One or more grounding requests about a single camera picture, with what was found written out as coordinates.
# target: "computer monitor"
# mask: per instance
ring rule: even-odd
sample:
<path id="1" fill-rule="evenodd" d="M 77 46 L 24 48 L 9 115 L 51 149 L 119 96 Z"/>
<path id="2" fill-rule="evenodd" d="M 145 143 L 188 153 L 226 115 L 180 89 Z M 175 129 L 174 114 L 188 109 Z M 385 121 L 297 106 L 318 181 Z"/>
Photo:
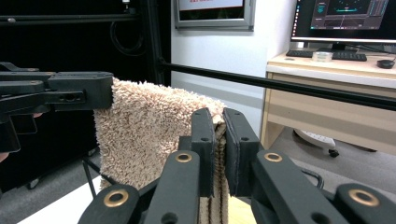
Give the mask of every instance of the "computer monitor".
<path id="1" fill-rule="evenodd" d="M 329 51 L 396 44 L 396 1 L 297 0 L 291 41 L 332 44 Z"/>

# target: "fluffy towel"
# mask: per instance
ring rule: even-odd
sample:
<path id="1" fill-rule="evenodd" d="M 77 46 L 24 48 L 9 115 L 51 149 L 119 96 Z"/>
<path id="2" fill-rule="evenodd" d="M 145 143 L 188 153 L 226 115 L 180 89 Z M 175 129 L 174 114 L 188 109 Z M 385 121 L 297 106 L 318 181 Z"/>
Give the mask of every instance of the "fluffy towel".
<path id="1" fill-rule="evenodd" d="M 141 189 L 161 175 L 178 138 L 191 135 L 191 114 L 207 107 L 217 137 L 214 197 L 200 200 L 201 223 L 228 222 L 228 187 L 224 174 L 224 104 L 181 89 L 114 78 L 113 105 L 95 110 L 101 172 L 121 184 Z"/>

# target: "screw hole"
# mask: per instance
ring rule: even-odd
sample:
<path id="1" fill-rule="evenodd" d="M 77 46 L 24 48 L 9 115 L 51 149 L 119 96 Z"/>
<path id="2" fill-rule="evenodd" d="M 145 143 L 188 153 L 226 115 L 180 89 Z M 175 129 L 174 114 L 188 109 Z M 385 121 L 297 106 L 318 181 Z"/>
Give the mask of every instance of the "screw hole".
<path id="1" fill-rule="evenodd" d="M 192 156 L 187 153 L 182 153 L 176 156 L 176 160 L 179 162 L 188 162 L 192 159 Z"/>
<path id="2" fill-rule="evenodd" d="M 174 213 L 166 213 L 163 215 L 163 218 L 161 218 L 161 223 L 162 224 L 176 224 L 177 223 L 177 216 Z"/>
<path id="3" fill-rule="evenodd" d="M 73 101 L 76 100 L 76 96 L 73 95 L 73 94 L 66 94 L 66 96 L 64 97 L 64 99 L 65 99 L 67 102 L 73 102 Z"/>
<path id="4" fill-rule="evenodd" d="M 330 224 L 330 220 L 328 217 L 324 216 L 321 213 L 314 213 L 312 214 L 312 220 L 314 220 L 318 224 Z"/>
<path id="5" fill-rule="evenodd" d="M 122 194 L 116 193 L 110 196 L 110 201 L 111 202 L 117 202 L 123 198 Z"/>

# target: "desk surface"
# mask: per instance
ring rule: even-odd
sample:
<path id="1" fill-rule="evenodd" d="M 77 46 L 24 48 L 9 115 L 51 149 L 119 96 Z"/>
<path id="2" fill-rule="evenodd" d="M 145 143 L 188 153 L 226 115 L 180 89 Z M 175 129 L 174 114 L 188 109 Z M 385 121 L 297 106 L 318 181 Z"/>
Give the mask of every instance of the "desk surface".
<path id="1" fill-rule="evenodd" d="M 396 66 L 376 67 L 376 61 L 391 56 L 368 54 L 367 59 L 319 63 L 283 53 L 268 62 L 267 77 L 396 98 Z M 264 148 L 270 148 L 283 127 L 288 126 L 396 155 L 394 111 L 275 90 L 266 90 L 263 111 Z"/>
<path id="2" fill-rule="evenodd" d="M 396 65 L 392 69 L 377 67 L 376 61 L 383 59 L 393 60 L 394 57 L 368 53 L 367 62 L 332 60 L 329 63 L 318 63 L 310 58 L 287 57 L 283 53 L 268 62 L 267 72 L 394 89 Z"/>

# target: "cable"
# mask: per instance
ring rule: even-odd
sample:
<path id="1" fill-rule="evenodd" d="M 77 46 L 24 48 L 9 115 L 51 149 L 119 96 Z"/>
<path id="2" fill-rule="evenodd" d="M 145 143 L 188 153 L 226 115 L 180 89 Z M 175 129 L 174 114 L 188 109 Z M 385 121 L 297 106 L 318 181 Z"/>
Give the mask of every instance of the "cable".
<path id="1" fill-rule="evenodd" d="M 120 43 L 120 41 L 117 39 L 116 28 L 117 28 L 117 23 L 114 21 L 111 22 L 111 25 L 110 25 L 111 42 L 113 42 L 114 46 L 116 47 L 116 49 L 119 52 L 125 54 L 126 56 L 134 56 L 134 57 L 141 56 L 145 53 L 144 50 L 141 52 L 138 52 L 142 48 L 143 40 L 144 40 L 143 34 L 141 32 L 140 32 L 139 38 L 136 41 L 136 43 L 134 44 L 134 46 L 132 46 L 131 48 L 125 48 Z"/>

